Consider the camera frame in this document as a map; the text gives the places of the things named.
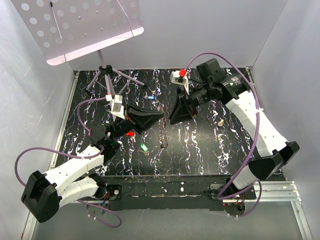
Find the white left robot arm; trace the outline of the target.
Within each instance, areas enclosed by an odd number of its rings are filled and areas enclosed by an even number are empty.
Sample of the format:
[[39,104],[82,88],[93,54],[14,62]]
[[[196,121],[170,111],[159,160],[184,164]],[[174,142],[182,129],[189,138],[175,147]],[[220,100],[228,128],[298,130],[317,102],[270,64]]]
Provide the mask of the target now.
[[24,183],[22,203],[39,223],[44,223],[69,203],[86,197],[103,199],[109,193],[107,182],[96,173],[87,173],[116,154],[120,137],[130,131],[141,134],[164,115],[162,111],[129,105],[124,118],[116,119],[113,124],[92,124],[88,134],[90,144],[83,152],[54,169],[44,173],[37,170],[29,176]]

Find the key with red tag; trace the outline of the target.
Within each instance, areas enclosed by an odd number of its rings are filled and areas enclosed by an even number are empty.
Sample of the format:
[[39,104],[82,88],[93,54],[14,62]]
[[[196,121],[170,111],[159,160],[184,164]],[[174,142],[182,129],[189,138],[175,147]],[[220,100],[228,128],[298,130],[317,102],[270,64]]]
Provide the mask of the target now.
[[125,134],[127,137],[130,137],[132,141],[135,143],[136,142],[136,133],[133,131],[129,131]]

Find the key with green tag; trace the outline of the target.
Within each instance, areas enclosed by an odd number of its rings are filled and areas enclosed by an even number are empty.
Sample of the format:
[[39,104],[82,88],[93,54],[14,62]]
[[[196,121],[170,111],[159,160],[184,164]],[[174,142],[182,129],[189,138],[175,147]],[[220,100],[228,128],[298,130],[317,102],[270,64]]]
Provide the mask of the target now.
[[149,148],[145,143],[140,144],[140,149],[139,149],[144,155],[148,156],[150,154]]

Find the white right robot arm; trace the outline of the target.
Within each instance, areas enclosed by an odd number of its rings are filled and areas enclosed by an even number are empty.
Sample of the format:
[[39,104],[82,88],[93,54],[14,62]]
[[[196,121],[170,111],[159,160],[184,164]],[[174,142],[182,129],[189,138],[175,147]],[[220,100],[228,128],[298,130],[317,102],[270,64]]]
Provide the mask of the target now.
[[217,193],[221,199],[237,199],[248,186],[267,180],[285,166],[300,146],[296,141],[288,141],[276,130],[260,108],[249,81],[239,70],[235,74],[225,73],[216,58],[198,65],[196,69],[202,81],[193,90],[187,86],[186,70],[171,73],[170,81],[179,84],[179,87],[169,122],[173,125],[192,120],[198,115],[197,107],[211,100],[220,101],[237,117],[253,140],[252,150],[258,151],[258,157],[247,159]]

